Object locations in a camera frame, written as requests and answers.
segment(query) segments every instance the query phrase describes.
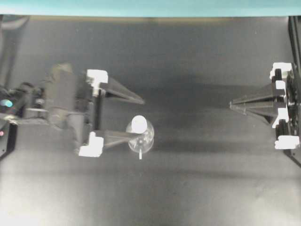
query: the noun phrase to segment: white clip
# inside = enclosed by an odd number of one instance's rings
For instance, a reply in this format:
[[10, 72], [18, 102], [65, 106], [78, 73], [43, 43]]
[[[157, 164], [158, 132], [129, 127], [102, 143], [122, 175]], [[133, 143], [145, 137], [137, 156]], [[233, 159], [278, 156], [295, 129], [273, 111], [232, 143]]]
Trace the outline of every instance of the white clip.
[[96, 137], [95, 132], [90, 132], [89, 144], [81, 146], [79, 156], [99, 157], [103, 153], [103, 137]]
[[275, 70], [277, 68], [281, 69], [282, 78], [286, 79], [288, 72], [290, 72], [292, 70], [292, 64], [291, 63], [283, 63], [283, 62], [273, 63], [272, 71], [269, 73], [270, 79], [272, 79], [275, 76]]
[[275, 141], [275, 149], [295, 149], [300, 143], [298, 136], [281, 135]]
[[108, 83], [109, 81], [108, 73], [104, 70], [88, 69], [87, 77], [92, 80], [93, 96], [98, 97], [100, 83]]

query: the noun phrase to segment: white bracket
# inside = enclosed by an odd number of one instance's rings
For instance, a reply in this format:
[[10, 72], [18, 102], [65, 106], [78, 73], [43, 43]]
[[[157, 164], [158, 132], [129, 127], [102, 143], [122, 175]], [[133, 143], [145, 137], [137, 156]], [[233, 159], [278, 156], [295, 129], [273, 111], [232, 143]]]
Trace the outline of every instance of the white bracket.
[[100, 83], [108, 83], [109, 81], [108, 73], [104, 70], [88, 69], [87, 77], [91, 80], [93, 96], [98, 97]]
[[282, 135], [275, 141], [275, 149], [295, 149], [300, 144], [298, 136]]
[[103, 153], [103, 137], [96, 137], [95, 132], [90, 132], [89, 143], [81, 146], [79, 156], [99, 157]]

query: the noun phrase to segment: white cap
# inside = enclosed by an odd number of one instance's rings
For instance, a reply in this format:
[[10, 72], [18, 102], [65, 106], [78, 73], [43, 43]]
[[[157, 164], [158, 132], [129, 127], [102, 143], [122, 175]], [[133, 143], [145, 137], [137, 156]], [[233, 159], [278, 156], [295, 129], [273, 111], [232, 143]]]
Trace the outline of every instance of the white cap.
[[137, 115], [132, 119], [132, 132], [142, 134], [147, 129], [147, 121], [142, 115]]

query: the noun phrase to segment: black table surface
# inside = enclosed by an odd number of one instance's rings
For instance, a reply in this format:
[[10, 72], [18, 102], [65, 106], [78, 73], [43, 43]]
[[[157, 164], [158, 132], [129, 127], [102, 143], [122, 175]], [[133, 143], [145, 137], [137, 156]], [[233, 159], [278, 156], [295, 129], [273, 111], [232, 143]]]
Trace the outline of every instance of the black table surface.
[[20, 126], [0, 161], [0, 224], [32, 226], [299, 226], [301, 169], [275, 132], [229, 109], [293, 60], [288, 18], [33, 16], [4, 30], [16, 49], [10, 87], [54, 64], [107, 70], [146, 100], [105, 100], [102, 129], [138, 114], [154, 126], [139, 160], [127, 144], [100, 158], [72, 151], [70, 131]]

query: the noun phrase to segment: teal wall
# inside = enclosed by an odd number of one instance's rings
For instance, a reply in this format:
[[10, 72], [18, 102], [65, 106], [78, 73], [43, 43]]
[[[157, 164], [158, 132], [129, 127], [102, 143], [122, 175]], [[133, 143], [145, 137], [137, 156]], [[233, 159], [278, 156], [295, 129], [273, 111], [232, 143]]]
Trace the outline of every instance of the teal wall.
[[0, 0], [0, 14], [57, 16], [292, 16], [301, 0]]

